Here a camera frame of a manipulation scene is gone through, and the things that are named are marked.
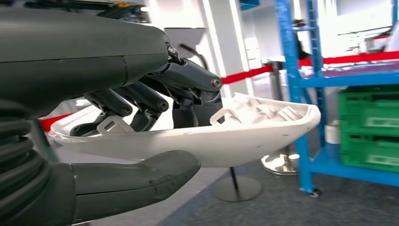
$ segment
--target dark gray robot part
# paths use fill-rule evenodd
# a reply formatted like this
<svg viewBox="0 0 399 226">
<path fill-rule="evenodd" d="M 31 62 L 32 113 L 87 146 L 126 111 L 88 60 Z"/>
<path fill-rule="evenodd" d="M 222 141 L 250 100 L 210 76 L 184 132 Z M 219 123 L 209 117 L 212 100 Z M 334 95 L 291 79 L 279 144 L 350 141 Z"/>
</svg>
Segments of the dark gray robot part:
<svg viewBox="0 0 399 226">
<path fill-rule="evenodd" d="M 162 201 L 200 168 L 184 151 L 134 165 L 49 164 L 24 121 L 62 100 L 129 84 L 168 63 L 168 39 L 140 24 L 0 9 L 0 225 L 65 226 Z"/>
<path fill-rule="evenodd" d="M 169 109 L 169 103 L 161 95 L 139 81 L 114 90 L 138 108 L 130 124 L 136 132 L 149 131 Z"/>
<path fill-rule="evenodd" d="M 175 129 L 210 126 L 210 117 L 223 108 L 222 80 L 188 59 L 179 59 L 178 63 L 168 64 L 162 71 L 147 77 L 150 80 L 143 81 L 158 92 L 167 92 L 174 99 Z"/>
<path fill-rule="evenodd" d="M 168 60 L 163 31 L 108 18 L 1 8 L 0 31 L 0 98 L 29 118 L 64 99 L 133 83 Z"/>
<path fill-rule="evenodd" d="M 133 112 L 132 106 L 111 89 L 83 95 L 94 106 L 101 109 L 101 114 L 93 122 L 75 126 L 71 129 L 71 136 L 87 137 L 98 134 L 97 126 L 108 116 L 128 116 Z"/>
</svg>

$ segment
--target metal bolt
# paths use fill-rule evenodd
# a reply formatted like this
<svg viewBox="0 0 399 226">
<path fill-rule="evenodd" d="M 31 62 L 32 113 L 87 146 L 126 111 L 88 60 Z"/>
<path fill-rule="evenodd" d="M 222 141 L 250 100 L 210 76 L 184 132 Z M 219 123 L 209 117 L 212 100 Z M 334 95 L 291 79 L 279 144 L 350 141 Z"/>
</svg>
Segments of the metal bolt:
<svg viewBox="0 0 399 226">
<path fill-rule="evenodd" d="M 212 86 L 215 88 L 220 88 L 222 86 L 222 81 L 219 78 L 212 80 Z"/>
<path fill-rule="evenodd" d="M 132 113 L 132 108 L 128 105 L 124 105 L 124 106 L 122 106 L 121 111 L 124 115 L 129 115 Z"/>
<path fill-rule="evenodd" d="M 169 108 L 169 104 L 167 102 L 159 102 L 158 105 L 162 111 L 167 110 Z"/>
<path fill-rule="evenodd" d="M 168 51 L 169 51 L 170 53 L 174 53 L 174 52 L 176 52 L 176 49 L 173 48 L 173 47 L 169 47 L 169 48 L 168 48 Z"/>
</svg>

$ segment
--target green plastic crate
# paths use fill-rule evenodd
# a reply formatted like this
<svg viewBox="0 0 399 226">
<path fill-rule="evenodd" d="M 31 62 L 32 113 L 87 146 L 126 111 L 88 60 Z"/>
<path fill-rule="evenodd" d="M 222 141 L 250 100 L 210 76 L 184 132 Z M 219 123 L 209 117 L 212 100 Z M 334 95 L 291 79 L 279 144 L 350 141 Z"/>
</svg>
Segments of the green plastic crate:
<svg viewBox="0 0 399 226">
<path fill-rule="evenodd" d="M 399 136 L 341 134 L 341 164 L 399 172 Z"/>
<path fill-rule="evenodd" d="M 399 86 L 349 87 L 338 94 L 343 133 L 399 136 Z"/>
</svg>

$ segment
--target white plastic part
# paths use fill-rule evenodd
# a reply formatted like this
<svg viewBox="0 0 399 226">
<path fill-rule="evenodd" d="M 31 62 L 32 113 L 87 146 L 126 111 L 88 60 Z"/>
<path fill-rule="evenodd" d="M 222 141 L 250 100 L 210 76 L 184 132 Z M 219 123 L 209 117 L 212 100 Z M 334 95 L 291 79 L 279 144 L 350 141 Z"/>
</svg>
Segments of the white plastic part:
<svg viewBox="0 0 399 226">
<path fill-rule="evenodd" d="M 146 132 L 116 133 L 115 130 L 92 137 L 69 135 L 71 128 L 93 121 L 98 114 L 93 106 L 79 111 L 54 123 L 49 135 L 56 142 L 82 153 L 130 160 L 185 150 L 193 153 L 203 167 L 234 167 L 287 146 L 320 121 L 315 105 L 236 93 L 231 105 L 212 116 L 212 126 Z M 225 122 L 218 123 L 223 116 Z M 171 115 L 163 120 L 171 122 Z M 129 120 L 125 117 L 118 123 L 126 122 Z"/>
<path fill-rule="evenodd" d="M 116 115 L 107 117 L 97 126 L 97 130 L 101 135 L 135 132 L 134 129 L 123 121 L 123 118 Z"/>
<path fill-rule="evenodd" d="M 339 120 L 326 125 L 326 142 L 334 145 L 341 143 Z"/>
</svg>

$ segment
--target shelf rack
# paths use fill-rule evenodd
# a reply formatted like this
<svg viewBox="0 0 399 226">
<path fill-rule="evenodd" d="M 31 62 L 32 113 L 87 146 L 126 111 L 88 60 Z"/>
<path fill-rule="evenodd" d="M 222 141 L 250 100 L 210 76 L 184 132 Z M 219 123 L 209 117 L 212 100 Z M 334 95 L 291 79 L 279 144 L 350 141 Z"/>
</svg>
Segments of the shelf rack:
<svg viewBox="0 0 399 226">
<path fill-rule="evenodd" d="M 320 151 L 311 160 L 307 136 L 296 140 L 296 150 L 299 158 L 299 181 L 301 191 L 313 194 L 317 189 L 313 185 L 313 173 L 332 175 L 343 178 L 363 180 L 367 182 L 399 186 L 399 173 L 356 168 L 341 165 L 339 162 L 339 145 L 325 142 L 324 127 L 327 124 L 327 112 L 324 97 L 324 87 L 366 86 L 399 84 L 399 61 L 388 65 L 367 65 L 361 69 L 331 72 L 323 71 L 320 33 L 318 26 L 317 0 L 306 0 L 308 24 L 304 28 L 293 28 L 290 0 L 276 0 L 277 20 L 283 52 L 286 61 L 288 91 L 292 102 L 302 102 L 303 88 L 315 88 L 317 106 L 321 112 L 318 126 Z M 392 24 L 398 20 L 398 0 L 392 1 Z M 293 31 L 309 31 L 311 39 L 313 75 L 302 78 L 298 68 L 298 54 Z"/>
</svg>

